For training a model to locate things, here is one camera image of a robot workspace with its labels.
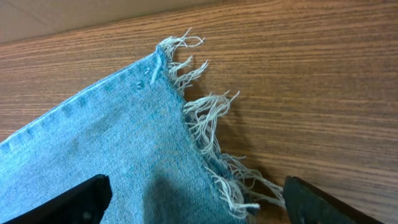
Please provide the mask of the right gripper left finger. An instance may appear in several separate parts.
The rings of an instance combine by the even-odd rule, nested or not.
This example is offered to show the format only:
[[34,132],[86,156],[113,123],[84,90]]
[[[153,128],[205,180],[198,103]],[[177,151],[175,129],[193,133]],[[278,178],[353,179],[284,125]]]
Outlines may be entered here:
[[109,177],[98,174],[6,224],[99,224],[112,196]]

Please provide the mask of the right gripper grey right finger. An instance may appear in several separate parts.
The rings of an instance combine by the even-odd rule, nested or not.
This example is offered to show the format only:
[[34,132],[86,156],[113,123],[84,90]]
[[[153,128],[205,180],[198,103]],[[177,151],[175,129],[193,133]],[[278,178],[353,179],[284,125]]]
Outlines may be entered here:
[[382,224],[298,177],[285,178],[282,196],[291,224]]

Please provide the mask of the light blue denim jeans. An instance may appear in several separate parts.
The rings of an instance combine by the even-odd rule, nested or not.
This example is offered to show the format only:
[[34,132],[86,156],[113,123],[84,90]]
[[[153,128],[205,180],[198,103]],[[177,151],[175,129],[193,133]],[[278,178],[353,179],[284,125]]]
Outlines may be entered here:
[[185,101],[206,64],[179,75],[185,34],[85,88],[1,143],[1,221],[96,174],[113,197],[103,223],[247,223],[260,201],[283,207],[282,187],[221,152],[216,125],[227,94]]

